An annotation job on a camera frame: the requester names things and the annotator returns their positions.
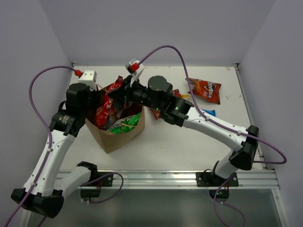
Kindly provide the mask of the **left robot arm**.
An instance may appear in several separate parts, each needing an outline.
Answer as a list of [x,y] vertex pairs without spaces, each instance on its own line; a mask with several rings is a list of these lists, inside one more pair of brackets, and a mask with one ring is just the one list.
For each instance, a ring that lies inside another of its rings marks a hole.
[[22,188],[16,188],[11,198],[22,208],[48,218],[54,218],[64,200],[83,184],[95,185],[98,170],[95,164],[80,162],[61,180],[57,180],[62,161],[84,126],[88,113],[100,103],[96,89],[75,83],[66,91],[66,99],[52,117],[50,136],[30,178]]

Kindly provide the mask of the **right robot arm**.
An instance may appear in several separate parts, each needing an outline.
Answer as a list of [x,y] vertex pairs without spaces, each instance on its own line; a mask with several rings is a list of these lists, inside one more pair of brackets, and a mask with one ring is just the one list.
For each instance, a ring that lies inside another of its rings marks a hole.
[[133,103],[160,111],[166,123],[196,130],[210,136],[227,147],[230,152],[218,161],[211,173],[215,185],[223,185],[228,177],[238,169],[251,170],[258,142],[258,128],[236,126],[203,113],[197,105],[173,94],[173,86],[163,76],[153,76],[147,86],[132,81],[128,76],[119,88],[108,93],[114,101],[125,106]]

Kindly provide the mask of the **red fruit candy bag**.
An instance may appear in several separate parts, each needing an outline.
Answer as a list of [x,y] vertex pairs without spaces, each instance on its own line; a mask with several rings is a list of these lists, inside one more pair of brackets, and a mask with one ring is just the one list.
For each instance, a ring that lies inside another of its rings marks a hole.
[[112,91],[114,91],[114,90],[116,90],[116,89],[118,89],[118,88],[121,87],[121,85],[123,83],[123,80],[124,79],[123,79],[122,76],[118,76],[118,78],[116,79],[116,81],[108,86],[108,88],[106,89],[106,94],[105,94],[105,97],[107,99],[109,99],[109,93],[110,92],[112,92]]

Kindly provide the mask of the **red Doritos chip bag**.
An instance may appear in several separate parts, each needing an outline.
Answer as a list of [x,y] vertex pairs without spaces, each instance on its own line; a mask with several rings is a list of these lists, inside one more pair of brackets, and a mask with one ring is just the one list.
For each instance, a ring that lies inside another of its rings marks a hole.
[[220,105],[220,83],[215,83],[211,81],[201,80],[201,79],[193,79],[188,78],[185,79],[186,82],[188,82],[189,85],[189,91],[188,93],[191,95],[191,98],[196,103],[196,98],[200,97],[206,102]]

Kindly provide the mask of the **red cookie snack bag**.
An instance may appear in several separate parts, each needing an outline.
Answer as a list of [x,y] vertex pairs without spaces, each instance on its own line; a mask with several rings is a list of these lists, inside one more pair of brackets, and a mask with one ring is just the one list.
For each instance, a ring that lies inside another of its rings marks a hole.
[[97,109],[94,124],[107,130],[120,119],[124,106],[105,94],[102,105]]

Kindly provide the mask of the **brown paper bag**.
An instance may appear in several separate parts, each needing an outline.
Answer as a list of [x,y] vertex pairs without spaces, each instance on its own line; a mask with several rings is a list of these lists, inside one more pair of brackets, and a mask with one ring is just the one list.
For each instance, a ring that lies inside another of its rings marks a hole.
[[[97,90],[100,95],[100,101],[101,101],[100,106],[103,103],[103,98],[106,94],[106,89],[108,88],[108,86],[106,86],[104,88],[101,87],[99,90]],[[130,115],[141,113],[141,117],[139,119],[137,126],[132,131],[130,131],[128,133],[123,133],[123,134],[114,134],[114,133],[108,132],[107,130],[99,129],[94,124],[97,109],[95,111],[93,111],[90,115],[87,116],[86,126],[88,127],[89,131],[93,135],[93,137],[96,140],[96,142],[98,143],[98,145],[107,154],[109,154],[109,153],[113,152],[114,150],[125,145],[127,142],[129,142],[131,139],[133,139],[136,135],[138,135],[145,128],[144,108],[141,105],[132,104],[128,108],[125,108],[125,107],[123,108],[120,119],[128,117]]]

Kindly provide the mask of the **blue snack bar wrapper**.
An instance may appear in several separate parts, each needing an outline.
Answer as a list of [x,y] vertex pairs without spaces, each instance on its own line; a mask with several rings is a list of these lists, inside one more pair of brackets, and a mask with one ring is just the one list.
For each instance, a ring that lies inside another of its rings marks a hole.
[[216,116],[216,111],[215,110],[206,110],[206,109],[202,109],[203,112],[210,114],[212,116]]

